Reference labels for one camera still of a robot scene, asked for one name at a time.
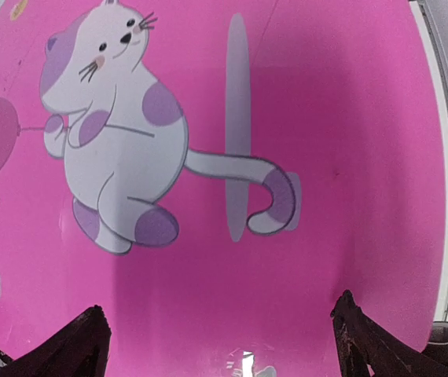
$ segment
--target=cartoon cat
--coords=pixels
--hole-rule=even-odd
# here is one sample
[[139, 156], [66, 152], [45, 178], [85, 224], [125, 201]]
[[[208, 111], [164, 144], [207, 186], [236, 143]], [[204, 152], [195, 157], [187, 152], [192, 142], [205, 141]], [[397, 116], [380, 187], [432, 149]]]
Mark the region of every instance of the cartoon cat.
[[185, 167], [262, 185], [273, 200], [248, 218], [248, 228], [261, 235], [281, 231], [294, 215], [296, 197], [280, 167], [189, 149], [182, 108], [142, 63], [156, 20], [153, 13], [142, 16], [106, 0], [46, 44], [40, 95], [53, 115], [44, 142], [52, 157], [64, 160], [75, 220], [115, 254], [133, 243], [168, 245], [178, 236], [178, 223], [157, 202]]

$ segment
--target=cat illustration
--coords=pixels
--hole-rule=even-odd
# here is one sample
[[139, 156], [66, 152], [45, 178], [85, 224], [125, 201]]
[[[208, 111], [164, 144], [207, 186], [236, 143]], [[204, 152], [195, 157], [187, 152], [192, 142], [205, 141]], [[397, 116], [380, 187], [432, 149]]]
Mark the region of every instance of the cat illustration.
[[53, 115], [44, 142], [53, 158], [64, 160], [75, 220], [115, 254], [133, 243], [166, 246], [179, 227], [157, 203], [185, 167], [262, 185], [272, 203], [248, 218], [248, 228], [260, 235], [281, 231], [294, 215], [296, 195], [280, 167], [189, 149], [181, 106], [142, 63], [156, 20], [106, 0], [46, 43], [40, 95]]

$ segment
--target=pink background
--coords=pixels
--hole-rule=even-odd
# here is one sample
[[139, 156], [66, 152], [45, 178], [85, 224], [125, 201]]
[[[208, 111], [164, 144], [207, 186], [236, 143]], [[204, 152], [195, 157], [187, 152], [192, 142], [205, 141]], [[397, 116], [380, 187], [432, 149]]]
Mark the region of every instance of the pink background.
[[[233, 243], [224, 181], [185, 171], [163, 199], [181, 233], [118, 258], [72, 215], [64, 166], [42, 133], [17, 140], [0, 172], [0, 348], [32, 350], [86, 307], [112, 327], [108, 376], [230, 375], [255, 350], [280, 377], [336, 376], [329, 313], [345, 288], [411, 346], [428, 338], [444, 234], [435, 97], [407, 2], [125, 1], [160, 20], [145, 64], [173, 91], [190, 145], [224, 151], [226, 42], [240, 12], [252, 66], [252, 151], [299, 174], [299, 228]], [[0, 97], [43, 127], [46, 40], [97, 1], [29, 0], [0, 11]], [[268, 204], [252, 188], [249, 210]]]

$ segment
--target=curled tail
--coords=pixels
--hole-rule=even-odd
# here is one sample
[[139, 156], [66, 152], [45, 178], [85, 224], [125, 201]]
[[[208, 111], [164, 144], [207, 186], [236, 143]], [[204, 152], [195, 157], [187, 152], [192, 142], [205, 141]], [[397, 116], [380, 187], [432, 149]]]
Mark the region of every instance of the curled tail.
[[287, 174], [274, 163], [256, 157], [219, 155], [189, 150], [185, 167], [209, 178], [235, 179], [262, 185], [272, 196], [271, 205], [248, 217], [248, 228], [258, 234], [284, 229], [296, 211], [296, 194]]

